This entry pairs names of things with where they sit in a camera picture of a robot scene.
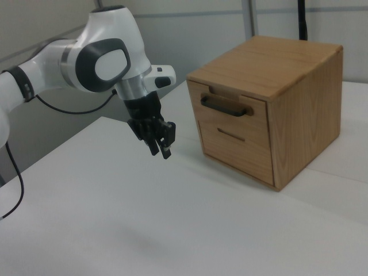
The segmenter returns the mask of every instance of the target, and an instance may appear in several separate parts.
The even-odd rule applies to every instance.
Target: white table
[[[203,156],[185,83],[162,105],[168,160],[100,118],[23,173],[0,275],[366,275],[368,85],[344,83],[340,137],[280,193]]]

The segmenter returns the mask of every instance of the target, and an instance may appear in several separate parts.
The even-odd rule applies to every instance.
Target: wooden box
[[[276,191],[340,133],[343,47],[256,36],[187,76],[204,154]]]

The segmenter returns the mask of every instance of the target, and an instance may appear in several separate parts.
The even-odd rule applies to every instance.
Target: gray wall
[[[296,0],[253,0],[258,34],[298,39]],[[344,80],[368,83],[368,1],[305,1],[308,40],[344,46]]]
[[[104,6],[121,4],[130,9],[151,63],[172,65],[177,73],[177,84],[184,81],[190,71],[251,35],[248,0],[216,3],[211,0],[3,0],[0,3],[0,70],[21,63],[40,42],[50,37],[77,37],[89,11],[99,2]],[[161,92],[160,96],[168,91],[170,89]],[[59,108],[81,111],[100,105],[109,93],[70,89],[45,91],[41,96]],[[55,112],[37,99],[13,110],[9,145],[20,170],[27,169],[100,116],[128,119],[118,97],[102,110],[81,116]],[[16,175],[5,147],[0,149],[0,174],[5,182]]]

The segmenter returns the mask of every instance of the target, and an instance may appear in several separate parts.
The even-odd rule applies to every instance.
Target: drawer
[[[243,95],[229,100],[187,83],[204,154],[273,185],[266,103]]]

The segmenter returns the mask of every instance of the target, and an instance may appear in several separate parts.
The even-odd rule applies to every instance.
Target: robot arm
[[[147,59],[127,8],[93,10],[76,40],[51,42],[27,62],[0,75],[0,147],[9,136],[7,114],[38,93],[68,87],[103,92],[114,87],[128,108],[128,124],[138,139],[145,141],[153,155],[159,146],[166,159],[175,140],[175,124],[164,121],[156,91],[175,81],[171,66],[154,66]]]

